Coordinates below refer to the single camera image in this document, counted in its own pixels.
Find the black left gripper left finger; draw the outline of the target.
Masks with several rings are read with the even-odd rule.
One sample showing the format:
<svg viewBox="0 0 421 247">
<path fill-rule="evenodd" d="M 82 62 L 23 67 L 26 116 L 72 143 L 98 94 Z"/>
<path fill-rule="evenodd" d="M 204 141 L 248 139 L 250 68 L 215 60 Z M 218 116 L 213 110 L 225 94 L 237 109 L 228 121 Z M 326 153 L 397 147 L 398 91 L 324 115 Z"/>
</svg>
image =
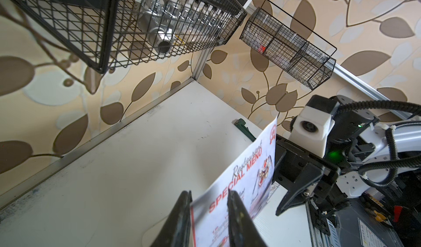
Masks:
<svg viewBox="0 0 421 247">
<path fill-rule="evenodd" d="M 191 230 L 191 191 L 182 191 L 151 247 L 188 247 Z"/>
</svg>

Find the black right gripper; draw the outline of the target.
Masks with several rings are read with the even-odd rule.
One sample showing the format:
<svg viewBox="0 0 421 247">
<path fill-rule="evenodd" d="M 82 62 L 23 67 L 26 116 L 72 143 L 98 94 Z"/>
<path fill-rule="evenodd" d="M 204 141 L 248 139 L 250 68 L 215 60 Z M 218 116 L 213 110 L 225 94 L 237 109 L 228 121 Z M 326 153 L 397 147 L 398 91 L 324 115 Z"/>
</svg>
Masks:
<svg viewBox="0 0 421 247">
<path fill-rule="evenodd" d="M 339 173 L 339 167 L 333 163 L 277 136 L 274 181 L 287 192 L 276 209 L 276 216 L 303 205 L 311 196 L 316 201 L 325 200 Z"/>
</svg>

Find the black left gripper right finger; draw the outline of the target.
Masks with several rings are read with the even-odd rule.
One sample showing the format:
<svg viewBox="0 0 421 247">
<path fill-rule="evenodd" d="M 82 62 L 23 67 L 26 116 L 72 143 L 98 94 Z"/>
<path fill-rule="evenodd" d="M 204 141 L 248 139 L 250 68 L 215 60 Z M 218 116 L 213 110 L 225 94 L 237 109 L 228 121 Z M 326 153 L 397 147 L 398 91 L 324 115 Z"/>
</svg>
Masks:
<svg viewBox="0 0 421 247">
<path fill-rule="evenodd" d="M 231 247 L 266 247 L 241 197 L 236 191 L 228 194 L 228 232 Z"/>
</svg>

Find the pink special menu sheet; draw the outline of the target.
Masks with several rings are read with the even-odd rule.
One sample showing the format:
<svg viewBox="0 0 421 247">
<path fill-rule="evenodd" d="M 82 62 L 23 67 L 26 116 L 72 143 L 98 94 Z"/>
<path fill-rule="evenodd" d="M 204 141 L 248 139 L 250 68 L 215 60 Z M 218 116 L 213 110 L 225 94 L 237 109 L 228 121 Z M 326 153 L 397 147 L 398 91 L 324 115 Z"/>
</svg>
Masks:
<svg viewBox="0 0 421 247">
<path fill-rule="evenodd" d="M 275 170 L 277 121 L 273 120 L 257 139 L 190 205 L 193 245 L 227 247 L 228 196 L 239 194 L 251 217 L 266 205 Z"/>
</svg>

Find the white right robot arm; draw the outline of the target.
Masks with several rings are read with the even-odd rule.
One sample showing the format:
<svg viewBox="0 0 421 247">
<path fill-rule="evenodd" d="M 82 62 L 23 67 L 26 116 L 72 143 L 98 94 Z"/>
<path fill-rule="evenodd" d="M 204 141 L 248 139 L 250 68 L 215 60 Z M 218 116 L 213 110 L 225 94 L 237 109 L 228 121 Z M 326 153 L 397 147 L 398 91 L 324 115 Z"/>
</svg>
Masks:
<svg viewBox="0 0 421 247">
<path fill-rule="evenodd" d="M 287 191 L 276 215 L 307 202 L 330 215 L 349 205 L 352 191 L 387 187 L 399 169 L 420 167 L 421 136 L 414 129 L 421 123 L 381 125 L 375 109 L 421 113 L 409 102 L 314 95 L 288 122 L 290 136 L 276 137 L 273 181 Z"/>
</svg>

